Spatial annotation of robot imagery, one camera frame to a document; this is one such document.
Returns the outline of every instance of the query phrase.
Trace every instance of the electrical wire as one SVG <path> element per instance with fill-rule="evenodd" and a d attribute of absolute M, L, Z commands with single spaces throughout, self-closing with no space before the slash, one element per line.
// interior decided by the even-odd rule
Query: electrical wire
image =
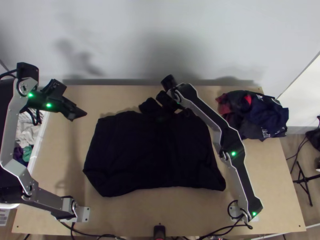
<path fill-rule="evenodd" d="M 215 230 L 207 235 L 203 235 L 201 237 L 199 237 L 197 240 L 203 240 L 204 238 L 207 238 L 207 237 L 210 237 L 210 236 L 223 236 L 223 235 L 226 235 L 228 234 L 229 232 L 231 232 L 235 227 L 243 227 L 243 226 L 246 226 L 248 227 L 249 229 L 252 228 L 251 225 L 248 225 L 248 224 L 241 224 L 241 225 L 237 225 L 238 222 L 240 222 L 242 218 L 239 218 L 235 224 L 231 225 L 231 226 L 226 226 L 226 227 L 223 227 L 223 228 L 219 228 L 218 230 Z M 216 234 L 217 232 L 221 231 L 221 230 L 224 230 L 224 229 L 228 229 L 230 228 L 228 231 L 224 232 L 224 233 L 220 233 L 220 234 Z"/>
<path fill-rule="evenodd" d="M 72 224 L 71 224 L 71 229 L 70 229 L 70 236 L 71 236 L 71 239 L 72 240 L 75 240 L 74 239 L 74 236 L 73 236 L 73 229 L 74 229 L 74 225 L 75 225 L 76 223 L 75 222 L 73 222 Z"/>
<path fill-rule="evenodd" d="M 232 203 L 237 202 L 237 201 L 238 201 L 238 200 L 234 200 L 234 201 L 232 201 L 232 202 L 228 205 L 228 215 L 229 215 L 231 218 L 234 218 L 234 217 L 231 216 L 231 214 L 230 214 L 230 212 L 229 212 L 229 208 L 230 208 L 230 206 L 231 206 Z M 246 222 L 245 222 L 244 224 L 237 225 L 238 222 L 240 222 L 240 220 L 242 220 L 242 218 L 243 218 L 244 216 L 245 216 L 245 215 L 242 213 L 241 215 L 239 215 L 239 216 L 236 217 L 236 218 L 237 218 L 237 221 L 236 221 L 233 225 L 226 226 L 226 227 L 223 227 L 223 228 L 219 228 L 219 229 L 217 229 L 217 230 L 215 230 L 215 231 L 213 231 L 213 232 L 211 232 L 211 233 L 209 233 L 209 234 L 207 234 L 207 235 L 203 235 L 203 236 L 199 237 L 197 240 L 203 240 L 204 238 L 207 238 L 207 237 L 210 237 L 210 236 L 223 236 L 223 235 L 226 235 L 226 234 L 228 234 L 229 232 L 231 232 L 235 227 L 245 226 L 245 227 L 247 227 L 247 228 L 249 228 L 249 229 L 253 229 L 253 227 L 252 227 L 251 225 L 247 224 Z M 117 237 L 117 236 L 115 236 L 115 235 L 113 235 L 113 234 L 97 235 L 97 234 L 88 234 L 88 233 L 80 232 L 79 230 L 74 229 L 75 222 L 73 222 L 73 223 L 71 224 L 71 226 L 65 224 L 64 222 L 60 222 L 60 223 L 61 223 L 63 226 L 65 226 L 66 228 L 70 229 L 70 235 L 71 235 L 72 240 L 74 240 L 73 232 L 76 232 L 76 233 L 81 234 L 81 235 L 84 235 L 84 236 L 97 237 L 97 240 L 99 240 L 99 239 L 101 239 L 101 238 L 104 238 L 104 237 L 106 237 L 106 238 L 116 238 L 117 240 L 126 240 L 126 239 L 124 239 L 124 238 Z M 221 230 L 224 230 L 224 229 L 228 229 L 228 228 L 229 228 L 228 231 L 226 231 L 226 232 L 224 232 L 224 233 L 216 234 L 217 232 L 219 232 L 219 231 L 221 231 Z"/>
<path fill-rule="evenodd" d="M 228 215 L 229 215 L 231 218 L 235 218 L 235 217 L 231 216 L 230 211 L 229 211 L 229 208 L 230 208 L 230 206 L 231 206 L 232 203 L 237 202 L 237 201 L 238 201 L 238 200 L 234 200 L 234 201 L 232 201 L 231 203 L 229 203 L 229 205 L 228 205 L 227 211 L 228 211 Z M 211 237 L 211 236 L 223 236 L 223 235 L 226 235 L 226 234 L 228 234 L 229 232 L 231 232 L 235 227 L 243 227 L 243 226 L 245 226 L 245 227 L 249 228 L 250 230 L 253 229 L 253 227 L 252 227 L 251 225 L 247 224 L 246 222 L 245 222 L 244 224 L 237 225 L 238 222 L 240 222 L 240 220 L 241 220 L 244 216 L 245 216 L 245 215 L 244 215 L 243 213 L 240 214 L 239 216 L 236 217 L 237 221 L 236 221 L 233 225 L 226 226 L 226 227 L 223 227 L 223 228 L 219 228 L 218 230 L 215 230 L 215 231 L 213 231 L 213 232 L 211 232 L 211 233 L 209 233 L 209 234 L 207 234 L 207 235 L 203 235 L 203 236 L 199 237 L 197 240 L 203 240 L 204 238 Z M 217 232 L 219 232 L 219 231 L 221 231 L 221 230 L 224 230 L 224 229 L 228 229 L 228 228 L 230 228 L 228 231 L 226 231 L 226 232 L 224 232 L 224 233 L 217 234 Z"/>
<path fill-rule="evenodd" d="M 320 116 L 317 116 L 317 118 L 318 118 L 318 120 L 319 120 L 319 124 L 318 124 L 318 127 L 317 127 L 316 129 L 319 129 L 319 127 L 320 127 Z M 296 162 L 297 162 L 298 154 L 299 154 L 301 148 L 303 147 L 304 144 L 306 144 L 306 143 L 309 141 L 308 139 L 306 140 L 306 138 L 307 138 L 307 136 L 305 136 L 304 139 L 302 140 L 302 142 L 299 144 L 298 150 L 297 150 L 296 154 L 294 154 L 293 156 L 291 156 L 291 157 L 289 157 L 289 158 L 286 158 L 286 160 L 289 160 L 289 159 L 295 157 L 295 159 L 294 159 L 294 161 L 293 161 L 293 165 L 292 165 L 291 170 L 290 170 L 290 174 L 292 174 L 294 165 L 295 165 Z"/>
<path fill-rule="evenodd" d="M 63 226 L 65 226 L 66 228 L 70 229 L 71 232 L 76 232 L 76 233 L 78 233 L 78 234 L 81 234 L 81 235 L 84 235 L 84 236 L 89 236 L 89 237 L 97 237 L 97 240 L 100 239 L 100 238 L 104 238 L 104 237 L 106 237 L 106 238 L 116 238 L 116 239 L 118 239 L 118 240 L 126 240 L 126 239 L 124 239 L 124 238 L 117 237 L 117 236 L 115 236 L 115 235 L 113 235 L 113 234 L 97 235 L 97 234 L 88 234 L 88 233 L 80 232 L 79 230 L 74 229 L 75 223 L 72 224 L 71 227 L 70 227 L 69 225 L 65 224 L 64 222 L 60 222 L 60 223 L 61 223 Z"/>
<path fill-rule="evenodd" d="M 242 214 L 240 214 L 240 215 L 237 216 L 237 217 L 231 216 L 231 214 L 230 214 L 230 207 L 231 207 L 231 205 L 232 205 L 234 202 L 238 202 L 238 200 L 234 200 L 234 201 L 232 201 L 231 203 L 229 203 L 227 212 L 228 212 L 228 215 L 231 217 L 231 219 L 238 219 L 238 218 L 241 218 Z"/>
<path fill-rule="evenodd" d="M 29 236 L 30 236 L 30 233 L 29 233 L 29 234 L 27 234 L 27 235 L 24 237 L 24 239 L 23 239 L 23 240 L 27 240 Z"/>

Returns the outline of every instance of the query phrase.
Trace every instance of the pile of clothes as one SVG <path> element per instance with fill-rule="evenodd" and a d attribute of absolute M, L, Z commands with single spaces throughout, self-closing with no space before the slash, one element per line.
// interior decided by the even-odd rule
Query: pile of clothes
<path fill-rule="evenodd" d="M 216 101 L 218 112 L 242 139 L 264 141 L 286 136 L 289 110 L 274 97 L 238 90 L 222 94 Z"/>

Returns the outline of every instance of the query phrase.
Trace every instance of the metal bracket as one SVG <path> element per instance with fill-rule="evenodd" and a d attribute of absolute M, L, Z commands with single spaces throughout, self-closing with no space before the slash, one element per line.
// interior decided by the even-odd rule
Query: metal bracket
<path fill-rule="evenodd" d="M 70 219 L 61 219 L 60 222 L 87 222 L 89 221 L 90 208 L 78 206 L 76 202 L 72 204 L 72 210 L 76 217 Z"/>

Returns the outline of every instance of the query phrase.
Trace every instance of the black cable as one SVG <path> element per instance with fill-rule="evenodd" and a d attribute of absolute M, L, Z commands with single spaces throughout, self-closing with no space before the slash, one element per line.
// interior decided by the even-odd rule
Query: black cable
<path fill-rule="evenodd" d="M 237 202 L 237 201 L 238 201 L 238 200 L 233 200 L 233 201 L 232 201 L 231 203 L 229 203 L 229 205 L 228 205 L 227 211 L 228 211 L 228 215 L 229 215 L 231 218 L 235 218 L 235 217 L 231 216 L 230 211 L 229 211 L 229 208 L 230 208 L 230 206 L 231 206 L 232 203 Z M 245 222 L 244 224 L 237 225 L 237 223 L 240 222 L 240 220 L 241 220 L 244 216 L 245 216 L 245 215 L 242 213 L 240 216 L 237 216 L 237 217 L 236 217 L 237 221 L 235 222 L 235 224 L 230 225 L 230 226 L 226 226 L 226 227 L 223 227 L 223 228 L 219 228 L 218 230 L 215 230 L 215 231 L 213 231 L 213 232 L 211 232 L 211 233 L 209 233 L 209 234 L 207 234 L 207 235 L 203 235 L 203 236 L 199 237 L 197 240 L 203 240 L 204 238 L 207 238 L 207 237 L 210 237 L 210 236 L 223 236 L 223 235 L 226 235 L 226 234 L 228 234 L 229 232 L 231 232 L 235 227 L 243 227 L 243 226 L 245 226 L 245 227 L 249 228 L 250 230 L 253 229 L 253 227 L 252 227 L 251 225 L 247 224 L 246 222 Z M 228 231 L 226 231 L 226 232 L 224 232 L 224 233 L 216 234 L 217 232 L 219 232 L 219 231 L 221 231 L 221 230 L 224 230 L 224 229 L 228 229 L 228 228 L 230 228 Z"/>
<path fill-rule="evenodd" d="M 320 116 L 317 116 L 317 118 L 318 118 L 318 120 L 319 120 L 319 124 L 318 124 L 318 127 L 317 127 L 316 129 L 318 129 L 318 128 L 320 127 Z M 293 156 L 291 156 L 291 157 L 289 157 L 289 158 L 286 158 L 286 160 L 289 160 L 289 159 L 295 157 L 295 159 L 294 159 L 294 161 L 293 161 L 293 165 L 292 165 L 291 170 L 290 170 L 290 174 L 292 174 L 294 165 L 295 165 L 296 162 L 297 162 L 298 154 L 299 154 L 301 148 L 303 147 L 304 144 L 306 144 L 306 142 L 309 141 L 308 139 L 305 141 L 306 138 L 307 138 L 307 136 L 305 136 L 304 139 L 302 140 L 302 142 L 299 144 L 298 150 L 297 150 L 296 154 L 294 154 Z"/>
<path fill-rule="evenodd" d="M 286 160 L 289 160 L 289 159 L 294 158 L 295 156 L 297 156 L 297 154 L 299 153 L 301 147 L 308 141 L 308 140 L 307 140 L 306 142 L 304 142 L 306 138 L 307 138 L 307 137 L 305 136 L 304 139 L 302 140 L 302 142 L 299 144 L 299 146 L 298 146 L 298 151 L 296 152 L 296 154 L 294 154 L 293 156 L 291 156 L 291 157 L 289 157 L 289 158 L 286 158 Z"/>
<path fill-rule="evenodd" d="M 4 77 L 6 77 L 6 76 L 11 76 L 11 77 L 13 77 L 13 78 L 16 78 L 16 76 L 14 76 L 13 74 L 0 74 L 0 80 L 2 79 L 2 78 L 4 78 Z"/>
<path fill-rule="evenodd" d="M 66 228 L 70 229 L 72 232 L 76 232 L 78 234 L 84 235 L 84 236 L 89 236 L 89 237 L 98 237 L 98 239 L 103 238 L 103 237 L 107 237 L 107 238 L 116 238 L 118 240 L 126 240 L 124 238 L 121 237 L 117 237 L 113 234 L 102 234 L 102 235 L 97 235 L 97 234 L 88 234 L 88 233 L 84 233 L 84 232 L 80 232 L 79 230 L 74 229 L 74 224 L 71 225 L 71 227 L 67 224 L 65 224 L 64 222 L 60 222 L 63 226 L 65 226 Z"/>
<path fill-rule="evenodd" d="M 207 235 L 204 235 L 204 236 L 201 236 L 199 237 L 197 240 L 202 240 L 204 238 L 207 238 L 207 237 L 210 237 L 210 236 L 223 236 L 223 235 L 226 235 L 228 234 L 229 232 L 231 232 L 235 227 L 243 227 L 243 226 L 246 226 L 248 227 L 249 229 L 252 229 L 253 227 L 251 225 L 248 225 L 247 223 L 246 224 L 241 224 L 241 225 L 237 225 L 238 222 L 240 222 L 242 218 L 239 218 L 235 224 L 231 225 L 231 226 L 226 226 L 226 227 L 223 227 L 223 228 L 219 228 L 218 230 L 215 230 Z M 227 228 L 230 228 L 228 231 L 224 232 L 224 233 L 220 233 L 220 234 L 215 234 L 221 230 L 224 230 L 224 229 L 227 229 Z"/>
<path fill-rule="evenodd" d="M 75 240 L 74 239 L 74 236 L 73 236 L 73 229 L 74 229 L 74 225 L 75 225 L 76 223 L 75 222 L 73 222 L 72 224 L 71 224 L 71 229 L 70 229 L 70 236 L 71 236 L 71 239 L 72 240 Z"/>
<path fill-rule="evenodd" d="M 23 240 L 27 240 L 29 236 L 30 236 L 30 233 L 27 234 Z"/>
<path fill-rule="evenodd" d="M 231 204 L 233 204 L 234 202 L 238 202 L 238 200 L 234 200 L 234 201 L 232 201 L 231 203 L 229 203 L 227 212 L 228 212 L 228 215 L 231 217 L 231 219 L 238 219 L 238 218 L 241 218 L 242 214 L 240 214 L 240 215 L 237 216 L 237 217 L 231 216 L 231 214 L 230 214 L 230 206 L 231 206 Z"/>

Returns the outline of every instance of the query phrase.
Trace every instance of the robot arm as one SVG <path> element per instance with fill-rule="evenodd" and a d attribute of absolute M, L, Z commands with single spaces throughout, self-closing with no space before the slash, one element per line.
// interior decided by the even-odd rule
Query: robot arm
<path fill-rule="evenodd" d="M 213 146 L 231 173 L 237 191 L 239 211 L 249 222 L 261 210 L 262 203 L 254 194 L 244 163 L 246 151 L 236 129 L 229 126 L 218 113 L 202 101 L 191 84 L 177 84 L 169 75 L 162 82 L 167 94 L 183 108 L 191 109 L 213 130 Z"/>
<path fill-rule="evenodd" d="M 2 130 L 0 150 L 0 202 L 23 203 L 29 206 L 50 211 L 60 221 L 87 222 L 90 209 L 80 207 L 71 196 L 57 196 L 42 188 L 34 180 L 28 169 L 13 159 L 14 140 L 18 124 L 18 115 L 25 108 L 43 109 L 50 112 L 61 112 L 69 120 L 85 116 L 86 112 L 62 96 L 66 86 L 57 80 L 42 90 L 37 91 L 38 68 L 18 63 L 17 69 L 1 74 L 14 79 L 0 81 Z"/>

